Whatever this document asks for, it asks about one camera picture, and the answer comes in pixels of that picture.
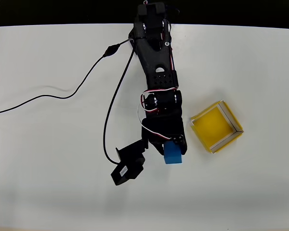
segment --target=cardboard box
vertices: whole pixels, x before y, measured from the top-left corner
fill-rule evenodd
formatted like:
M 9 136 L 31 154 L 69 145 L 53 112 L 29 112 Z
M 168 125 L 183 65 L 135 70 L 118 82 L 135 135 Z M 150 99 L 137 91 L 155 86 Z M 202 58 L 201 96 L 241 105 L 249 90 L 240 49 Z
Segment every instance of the cardboard box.
M 192 117 L 191 127 L 210 153 L 218 152 L 244 132 L 224 100 Z

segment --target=black cable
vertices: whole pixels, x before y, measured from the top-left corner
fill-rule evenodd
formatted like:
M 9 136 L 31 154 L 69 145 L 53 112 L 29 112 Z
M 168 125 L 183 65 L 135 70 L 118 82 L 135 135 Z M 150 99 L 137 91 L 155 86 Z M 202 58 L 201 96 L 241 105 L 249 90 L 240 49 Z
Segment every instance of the black cable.
M 120 79 L 120 81 L 119 81 L 119 83 L 118 83 L 118 85 L 117 85 L 117 89 L 116 89 L 116 91 L 115 91 L 115 93 L 114 93 L 114 96 L 112 97 L 112 100 L 111 100 L 111 103 L 110 103 L 110 105 L 109 105 L 109 109 L 108 109 L 108 112 L 107 112 L 105 124 L 104 124 L 104 132 L 103 132 L 103 147 L 104 147 L 104 152 L 105 152 L 105 155 L 106 155 L 107 159 L 108 159 L 111 163 L 113 163 L 113 164 L 115 164 L 115 165 L 118 165 L 119 163 L 117 163 L 117 162 L 113 161 L 112 159 L 110 159 L 110 157 L 108 156 L 107 151 L 106 151 L 106 145 L 105 145 L 106 127 L 107 127 L 107 122 L 108 122 L 108 118 L 109 118 L 109 114 L 110 114 L 110 111 L 111 111 L 112 104 L 113 104 L 114 101 L 115 101 L 117 92 L 118 92 L 118 90 L 119 90 L 119 88 L 120 88 L 120 85 L 121 85 L 122 80 L 123 80 L 123 78 L 124 78 L 124 76 L 125 76 L 125 74 L 126 74 L 126 71 L 127 71 L 128 67 L 129 67 L 129 65 L 130 65 L 131 59 L 132 59 L 132 57 L 133 57 L 133 55 L 134 55 L 134 52 L 135 52 L 135 46 L 133 47 L 133 50 L 132 50 L 132 52 L 131 52 L 130 59 L 128 60 L 128 62 L 127 62 L 127 64 L 126 64 L 126 67 L 125 67 L 125 69 L 124 69 L 124 71 L 123 71 L 122 77 L 121 77 L 121 79 Z
M 51 98 L 56 98 L 56 99 L 60 99 L 60 100 L 65 100 L 65 99 L 71 98 L 72 96 L 74 96 L 74 95 L 76 94 L 76 92 L 79 90 L 79 88 L 82 86 L 82 84 L 86 81 L 88 75 L 89 75 L 90 72 L 93 70 L 93 68 L 94 68 L 103 58 L 104 58 L 104 56 L 102 56 L 101 58 L 99 58 L 99 59 L 95 62 L 95 64 L 91 67 L 90 71 L 86 74 L 86 77 L 83 79 L 83 81 L 79 84 L 79 86 L 76 88 L 76 90 L 74 91 L 74 93 L 72 93 L 71 95 L 66 96 L 66 97 L 60 97 L 60 96 L 55 96 L 55 95 L 39 95 L 39 96 L 36 96 L 36 97 L 34 97 L 34 98 L 30 99 L 30 100 L 27 100 L 27 101 L 19 104 L 19 105 L 17 105 L 17 106 L 11 107 L 11 108 L 9 108 L 9 109 L 2 110 L 2 111 L 0 111 L 0 113 L 8 112 L 8 111 L 10 111 L 10 110 L 13 110 L 13 109 L 15 109 L 15 108 L 17 108 L 17 107 L 20 107 L 20 106 L 22 106 L 22 105 L 24 105 L 24 104 L 26 104 L 26 103 L 28 103 L 28 102 L 31 102 L 31 101 L 36 100 L 36 99 L 41 98 L 41 97 L 51 97 Z
M 36 96 L 36 97 L 34 97 L 34 98 L 30 99 L 30 100 L 27 100 L 27 101 L 21 103 L 21 104 L 15 106 L 15 107 L 11 107 L 11 108 L 9 108 L 9 109 L 2 110 L 2 111 L 0 111 L 0 113 L 8 112 L 8 111 L 10 111 L 10 110 L 13 110 L 13 109 L 15 109 L 15 108 L 17 108 L 17 107 L 20 107 L 20 106 L 22 106 L 22 105 L 24 105 L 24 104 L 26 104 L 26 103 L 28 103 L 28 102 L 31 102 L 31 101 L 36 100 L 36 99 L 41 98 L 41 97 L 51 97 L 51 98 L 56 98 L 56 99 L 60 99 L 60 100 L 65 100 L 65 99 L 71 98 L 72 96 L 74 96 L 74 95 L 77 93 L 77 91 L 79 90 L 79 88 L 80 88 L 80 87 L 83 85 L 83 83 L 86 81 L 88 75 L 91 73 L 91 71 L 93 70 L 93 68 L 94 68 L 103 58 L 113 55 L 114 53 L 116 53 L 116 52 L 118 51 L 119 47 L 120 47 L 123 43 L 126 43 L 126 42 L 128 42 L 128 41 L 130 41 L 130 40 L 132 40 L 132 39 L 129 38 L 129 39 L 127 39 L 127 40 L 125 40 L 125 41 L 123 41 L 123 42 L 121 42 L 121 43 L 118 43 L 118 44 L 109 46 L 109 47 L 107 48 L 107 50 L 105 51 L 105 53 L 103 54 L 103 56 L 102 56 L 101 58 L 99 58 L 99 59 L 95 62 L 95 64 L 91 67 L 90 71 L 86 74 L 86 77 L 83 79 L 83 81 L 79 84 L 79 86 L 76 88 L 76 90 L 74 91 L 74 93 L 72 93 L 71 95 L 66 96 L 66 97 L 60 97 L 60 96 L 55 96 L 55 95 L 39 95 L 39 96 Z

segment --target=wire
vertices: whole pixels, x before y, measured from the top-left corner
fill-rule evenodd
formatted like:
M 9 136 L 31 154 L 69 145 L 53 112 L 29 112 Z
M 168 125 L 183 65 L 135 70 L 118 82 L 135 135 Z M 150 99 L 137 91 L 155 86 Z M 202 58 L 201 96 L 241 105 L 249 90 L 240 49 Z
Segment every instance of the wire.
M 60 97 L 60 96 L 55 96 L 55 95 L 39 95 L 39 96 L 36 96 L 36 97 L 34 97 L 34 98 L 30 99 L 30 100 L 27 100 L 27 101 L 19 104 L 19 105 L 17 105 L 17 106 L 11 107 L 11 108 L 9 108 L 9 109 L 2 110 L 2 111 L 0 111 L 0 113 L 4 113 L 4 112 L 8 112 L 8 111 L 10 111 L 10 110 L 16 109 L 16 108 L 18 108 L 18 107 L 20 107 L 20 106 L 22 106 L 22 105 L 24 105 L 24 104 L 26 104 L 26 103 L 28 103 L 28 102 L 31 102 L 31 101 L 33 101 L 33 100 L 36 100 L 36 99 L 42 98 L 42 97 L 50 97 L 50 98 L 56 98 L 56 99 L 60 99 L 60 100 L 66 100 L 66 99 L 71 98 L 72 96 L 74 96 L 74 95 L 77 93 L 77 91 L 79 90 L 79 88 L 80 88 L 80 87 L 83 85 L 83 83 L 86 81 L 88 75 L 91 73 L 91 71 L 93 70 L 93 68 L 94 68 L 103 58 L 104 58 L 104 57 L 102 56 L 101 58 L 99 58 L 99 59 L 95 62 L 95 64 L 91 67 L 90 71 L 86 74 L 86 76 L 85 76 L 85 78 L 83 79 L 83 81 L 79 84 L 79 86 L 76 88 L 76 90 L 75 90 L 72 94 L 70 94 L 70 95 L 68 95 L 68 96 L 66 96 L 66 97 Z
M 113 161 L 112 159 L 110 159 L 110 157 L 109 157 L 109 155 L 108 155 L 108 153 L 107 153 L 107 151 L 106 151 L 106 145 L 105 145 L 106 127 L 107 127 L 107 122 L 108 122 L 108 118 L 109 118 L 109 114 L 110 114 L 110 111 L 111 111 L 112 104 L 113 104 L 114 101 L 115 101 L 117 92 L 118 92 L 118 90 L 119 90 L 119 88 L 120 88 L 120 85 L 121 85 L 122 80 L 123 80 L 123 78 L 124 78 L 124 76 L 125 76 L 125 74 L 126 74 L 126 71 L 127 71 L 128 67 L 129 67 L 129 65 L 130 65 L 131 59 L 132 59 L 132 57 L 133 57 L 133 55 L 134 55 L 134 52 L 135 52 L 135 46 L 133 47 L 133 50 L 132 50 L 132 52 L 131 52 L 130 59 L 128 60 L 128 62 L 127 62 L 127 64 L 126 64 L 126 67 L 125 67 L 125 69 L 124 69 L 124 71 L 123 71 L 122 77 L 121 77 L 121 79 L 120 79 L 120 81 L 119 81 L 119 83 L 118 83 L 118 85 L 117 85 L 116 91 L 115 91 L 115 93 L 114 93 L 114 95 L 113 95 L 113 97 L 112 97 L 112 100 L 111 100 L 111 103 L 110 103 L 110 105 L 109 105 L 109 109 L 108 109 L 108 112 L 107 112 L 105 124 L 104 124 L 104 132 L 103 132 L 103 148 L 104 148 L 104 153 L 105 153 L 107 159 L 108 159 L 111 163 L 113 163 L 113 164 L 115 164 L 115 165 L 118 165 L 119 163 Z
M 145 127 L 145 126 L 142 124 L 141 119 L 140 119 L 140 117 L 139 117 L 139 106 L 140 106 L 140 104 L 139 104 L 138 107 L 137 107 L 137 116 L 138 116 L 138 119 L 139 119 L 139 122 L 140 122 L 141 126 L 142 126 L 143 128 L 145 128 L 146 130 L 148 130 L 149 132 L 151 132 L 151 133 L 153 133 L 153 134 L 155 134 L 155 135 L 160 136 L 161 138 L 164 138 L 164 139 L 167 139 L 167 140 L 171 140 L 171 138 L 169 138 L 169 137 L 167 137 L 167 136 L 163 136 L 162 134 L 160 134 L 160 133 L 158 133 L 158 132 L 154 132 L 154 131 L 148 129 L 147 127 Z
M 168 90 L 176 90 L 177 88 L 168 88 L 168 89 L 153 89 L 153 90 L 145 90 L 141 95 L 140 95 L 140 105 L 141 107 L 146 111 L 146 112 L 154 112 L 156 110 L 158 110 L 158 108 L 154 108 L 151 110 L 148 110 L 144 107 L 144 100 L 143 100 L 143 96 L 145 93 L 148 92 L 156 92 L 156 91 L 168 91 Z

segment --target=white wire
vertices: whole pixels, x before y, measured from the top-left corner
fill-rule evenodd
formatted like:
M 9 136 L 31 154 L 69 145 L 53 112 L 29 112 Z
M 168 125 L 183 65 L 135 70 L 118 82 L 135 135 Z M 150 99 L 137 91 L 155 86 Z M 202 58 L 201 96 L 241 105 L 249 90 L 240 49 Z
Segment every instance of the white wire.
M 140 106 L 140 104 L 139 104 L 138 107 L 137 107 L 137 117 L 138 117 L 138 119 L 139 119 L 139 122 L 140 122 L 141 126 L 143 126 L 145 129 L 147 129 L 148 131 L 150 131 L 150 132 L 153 133 L 153 134 L 156 134 L 156 135 L 158 135 L 158 136 L 160 136 L 160 137 L 162 137 L 162 138 L 165 138 L 165 139 L 167 139 L 167 140 L 170 140 L 171 138 L 169 138 L 169 137 L 167 137 L 167 136 L 163 136 L 162 134 L 160 134 L 160 133 L 158 133 L 158 132 L 154 132 L 154 131 L 146 128 L 146 127 L 142 124 L 141 119 L 140 119 L 140 117 L 139 117 L 139 106 Z

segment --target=cable connector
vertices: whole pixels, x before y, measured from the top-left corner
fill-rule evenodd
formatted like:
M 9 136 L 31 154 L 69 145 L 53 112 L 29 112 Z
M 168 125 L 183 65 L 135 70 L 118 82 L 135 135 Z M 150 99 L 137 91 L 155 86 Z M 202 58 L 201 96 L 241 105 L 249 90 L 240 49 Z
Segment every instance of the cable connector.
M 129 38 L 129 39 L 127 39 L 127 40 L 125 40 L 125 41 L 123 41 L 123 42 L 121 42 L 121 43 L 118 43 L 118 44 L 109 46 L 109 47 L 107 48 L 107 50 L 105 51 L 105 53 L 103 54 L 103 57 L 105 58 L 105 57 L 108 57 L 108 56 L 111 56 L 111 55 L 115 54 L 115 53 L 118 51 L 119 47 L 120 47 L 123 43 L 126 43 L 126 42 L 128 42 L 128 41 L 130 41 L 130 40 L 132 40 L 132 39 Z

